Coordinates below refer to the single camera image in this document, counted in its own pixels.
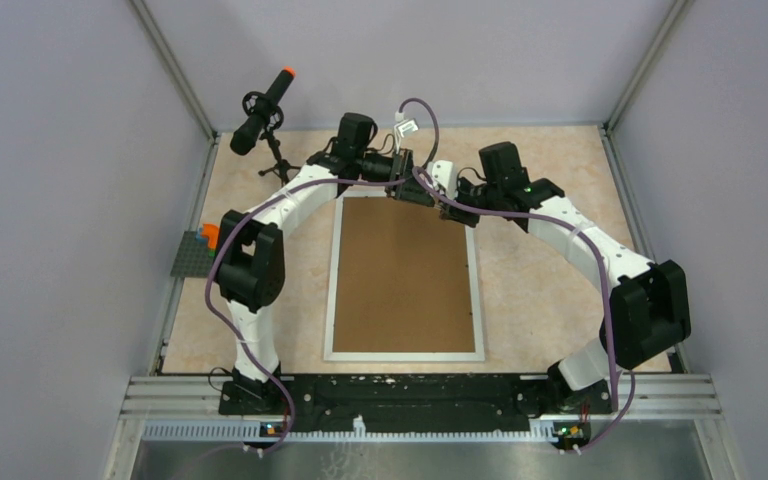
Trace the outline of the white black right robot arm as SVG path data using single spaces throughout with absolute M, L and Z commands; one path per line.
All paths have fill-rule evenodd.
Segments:
M 690 336 L 686 275 L 676 262 L 658 263 L 615 240 L 554 182 L 531 178 L 513 143 L 485 147 L 479 158 L 476 183 L 449 161 L 430 163 L 425 183 L 442 198 L 442 218 L 470 227 L 483 216 L 512 221 L 561 254 L 602 297 L 598 335 L 548 370 L 546 397 L 554 409 L 574 411 L 602 380 L 616 389 L 622 372 Z

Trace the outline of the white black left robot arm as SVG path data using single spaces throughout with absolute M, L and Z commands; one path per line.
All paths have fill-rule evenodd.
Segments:
M 313 153 L 297 174 L 247 212 L 228 211 L 219 225 L 216 259 L 206 287 L 217 287 L 227 313 L 211 301 L 208 309 L 231 330 L 237 357 L 228 396 L 243 398 L 257 413 L 268 413 L 290 396 L 279 378 L 272 305 L 286 279 L 285 240 L 320 207 L 355 185 L 399 191 L 414 166 L 412 150 L 393 141 L 391 151 L 373 149 L 375 121 L 343 115 L 338 133 Z

